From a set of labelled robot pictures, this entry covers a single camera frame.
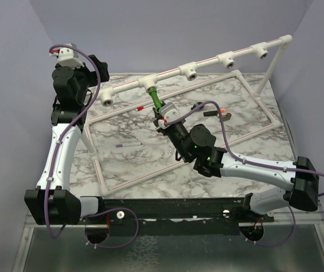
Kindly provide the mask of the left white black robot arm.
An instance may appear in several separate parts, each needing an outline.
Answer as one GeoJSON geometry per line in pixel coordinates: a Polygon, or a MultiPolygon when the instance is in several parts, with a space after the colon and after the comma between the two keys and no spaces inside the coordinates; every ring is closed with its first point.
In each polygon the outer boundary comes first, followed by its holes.
{"type": "Polygon", "coordinates": [[[108,66],[94,55],[89,56],[96,66],[90,71],[79,61],[59,62],[52,73],[56,97],[51,114],[52,141],[46,165],[33,190],[27,190],[25,203],[38,225],[78,224],[87,217],[92,223],[104,220],[106,211],[99,206],[98,197],[76,197],[70,191],[70,172],[75,148],[83,141],[87,149],[95,150],[83,133],[86,115],[83,110],[90,105],[88,90],[97,80],[110,79],[108,66]]]}

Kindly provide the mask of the green plastic water faucet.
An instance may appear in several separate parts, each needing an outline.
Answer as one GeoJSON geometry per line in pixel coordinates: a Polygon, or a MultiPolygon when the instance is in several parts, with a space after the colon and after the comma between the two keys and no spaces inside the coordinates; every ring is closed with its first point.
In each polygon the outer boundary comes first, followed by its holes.
{"type": "Polygon", "coordinates": [[[160,101],[158,94],[157,94],[157,89],[155,87],[151,87],[148,89],[148,94],[151,97],[155,111],[159,113],[160,109],[163,107],[163,102],[160,101]]]}

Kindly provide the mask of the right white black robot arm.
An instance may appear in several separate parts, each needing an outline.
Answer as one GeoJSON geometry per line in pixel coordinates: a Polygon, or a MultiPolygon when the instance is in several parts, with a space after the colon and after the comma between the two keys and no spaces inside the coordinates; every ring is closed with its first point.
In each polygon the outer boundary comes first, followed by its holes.
{"type": "Polygon", "coordinates": [[[239,177],[270,184],[261,193],[245,196],[241,215],[253,222],[271,210],[291,206],[302,211],[317,211],[319,177],[311,161],[299,156],[296,161],[274,161],[231,155],[216,147],[216,137],[203,125],[187,130],[178,121],[173,103],[154,111],[157,132],[168,137],[176,149],[177,161],[193,163],[193,169],[205,177],[239,177]]]}

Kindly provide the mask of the white PVC pipe rack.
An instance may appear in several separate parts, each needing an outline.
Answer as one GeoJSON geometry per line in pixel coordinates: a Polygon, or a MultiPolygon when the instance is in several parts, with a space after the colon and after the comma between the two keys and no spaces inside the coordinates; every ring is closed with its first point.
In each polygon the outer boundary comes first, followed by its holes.
{"type": "MultiPolygon", "coordinates": [[[[110,105],[113,104],[113,97],[117,94],[122,93],[122,92],[133,90],[135,88],[144,88],[145,91],[149,91],[152,87],[154,87],[156,89],[156,86],[157,86],[156,84],[159,81],[170,79],[172,77],[180,76],[180,75],[183,75],[186,77],[187,80],[192,81],[197,78],[197,72],[196,72],[197,69],[201,69],[201,68],[204,68],[204,67],[207,67],[210,65],[215,65],[215,64],[221,64],[224,67],[226,67],[227,69],[232,69],[232,67],[235,64],[234,59],[236,59],[237,57],[254,53],[254,54],[256,54],[256,56],[259,59],[263,59],[264,57],[267,56],[269,48],[279,46],[271,64],[269,65],[269,67],[268,67],[266,73],[264,74],[262,81],[259,83],[259,86],[257,87],[256,91],[251,88],[251,86],[248,84],[248,82],[246,81],[246,79],[243,77],[242,73],[239,70],[232,70],[229,73],[217,76],[216,78],[209,79],[209,80],[203,81],[201,83],[193,84],[186,88],[182,88],[182,89],[179,89],[176,91],[169,92],[167,94],[160,96],[160,98],[159,98],[159,99],[168,99],[173,96],[180,95],[180,94],[195,90],[200,87],[205,87],[209,84],[217,83],[222,80],[229,79],[231,77],[236,77],[242,83],[242,85],[246,88],[246,90],[249,92],[250,96],[261,107],[261,109],[266,114],[267,118],[271,121],[271,124],[269,124],[268,126],[265,126],[265,127],[261,128],[260,130],[256,130],[250,134],[243,135],[240,138],[237,138],[235,142],[232,141],[232,143],[241,143],[241,142],[248,140],[252,137],[261,135],[262,133],[268,132],[273,129],[277,129],[283,125],[277,119],[277,117],[269,110],[267,105],[262,101],[260,94],[262,93],[263,89],[265,88],[268,80],[270,79],[270,77],[272,75],[272,72],[274,71],[275,67],[279,63],[280,59],[282,58],[286,48],[289,46],[291,41],[292,41],[291,35],[284,35],[284,36],[279,37],[278,39],[275,39],[272,41],[260,42],[260,43],[254,44],[254,45],[250,45],[247,48],[218,54],[215,57],[205,59],[202,61],[186,63],[184,65],[178,66],[177,68],[174,68],[174,69],[168,70],[168,71],[164,71],[159,74],[147,74],[147,75],[144,75],[136,80],[133,80],[131,82],[126,82],[126,83],[120,84],[118,86],[102,87],[100,89],[100,94],[97,95],[97,99],[100,100],[102,106],[109,107],[110,105]]],[[[94,144],[92,136],[90,134],[90,125],[91,124],[106,120],[111,117],[118,116],[118,115],[126,113],[126,112],[130,112],[132,110],[137,109],[138,107],[147,106],[147,105],[151,105],[151,104],[152,104],[152,98],[145,100],[143,102],[129,105],[127,107],[113,110],[112,112],[103,114],[101,116],[96,116],[96,117],[91,118],[86,125],[86,132],[85,132],[88,139],[91,142],[91,146],[93,146],[93,144],[94,144]]],[[[104,197],[111,195],[112,193],[116,193],[117,191],[120,190],[119,188],[126,189],[128,187],[137,185],[138,183],[141,183],[148,179],[157,177],[164,173],[170,172],[170,171],[182,166],[182,162],[175,163],[174,165],[167,166],[165,169],[157,170],[155,173],[150,172],[147,175],[144,175],[140,178],[137,178],[137,179],[134,179],[131,181],[127,181],[127,182],[121,184],[120,186],[111,188],[111,187],[108,187],[107,183],[104,180],[101,165],[100,165],[100,160],[96,157],[96,151],[94,151],[94,154],[92,154],[91,157],[92,157],[92,161],[94,162],[97,179],[100,183],[101,196],[104,196],[104,197]]]]}

